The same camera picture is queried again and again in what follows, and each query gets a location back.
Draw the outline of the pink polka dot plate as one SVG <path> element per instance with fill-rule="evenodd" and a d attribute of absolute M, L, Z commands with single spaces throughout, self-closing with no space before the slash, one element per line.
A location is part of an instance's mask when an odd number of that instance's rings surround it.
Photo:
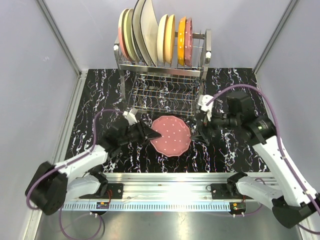
<path fill-rule="evenodd" d="M 184 64 L 188 67 L 192 66 L 193 55 L 193 21 L 188 18 L 185 23 L 184 32 Z"/>
<path fill-rule="evenodd" d="M 151 140 L 155 150 L 167 157 L 179 157 L 189 149 L 191 132 L 185 122 L 173 115 L 164 115 L 153 121 L 151 129 L 161 137 Z"/>

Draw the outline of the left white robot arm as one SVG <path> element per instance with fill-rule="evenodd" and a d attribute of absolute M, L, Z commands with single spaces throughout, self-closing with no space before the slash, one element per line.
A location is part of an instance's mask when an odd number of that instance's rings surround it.
<path fill-rule="evenodd" d="M 110 127 L 91 149 L 81 154 L 56 164 L 41 163 L 25 190 L 27 206 L 50 216 L 73 199 L 110 197 L 102 165 L 116 157 L 124 145 L 142 144 L 161 136 L 142 121 L 122 123 Z"/>

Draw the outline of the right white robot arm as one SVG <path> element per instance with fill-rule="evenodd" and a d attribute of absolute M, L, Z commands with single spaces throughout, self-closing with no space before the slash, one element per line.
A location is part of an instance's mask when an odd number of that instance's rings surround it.
<path fill-rule="evenodd" d="M 210 95 L 199 97 L 194 116 L 196 131 L 191 140 L 210 145 L 219 130 L 238 130 L 245 143 L 252 146 L 266 163 L 280 187 L 275 189 L 238 172 L 226 180 L 222 192 L 233 199 L 249 197 L 260 202 L 288 229 L 315 213 L 320 207 L 320 194 L 285 152 L 273 122 L 267 116 L 256 115 L 247 93 L 229 93 L 226 113 L 214 113 L 212 99 Z"/>

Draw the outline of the tan round plate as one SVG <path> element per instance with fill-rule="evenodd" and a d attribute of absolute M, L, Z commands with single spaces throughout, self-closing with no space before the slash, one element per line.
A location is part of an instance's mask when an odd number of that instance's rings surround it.
<path fill-rule="evenodd" d="M 173 52 L 175 45 L 175 30 L 176 30 L 176 17 L 174 14 L 170 15 L 166 22 L 165 35 L 164 35 L 164 59 L 168 64 L 172 64 Z"/>

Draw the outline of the orange polka dot plate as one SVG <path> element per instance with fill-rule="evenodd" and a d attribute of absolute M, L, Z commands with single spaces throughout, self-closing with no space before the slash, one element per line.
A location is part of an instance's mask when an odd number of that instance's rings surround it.
<path fill-rule="evenodd" d="M 185 64 L 185 28 L 186 28 L 186 17 L 182 17 L 179 21 L 178 32 L 177 32 L 177 60 L 178 64 L 184 66 Z"/>

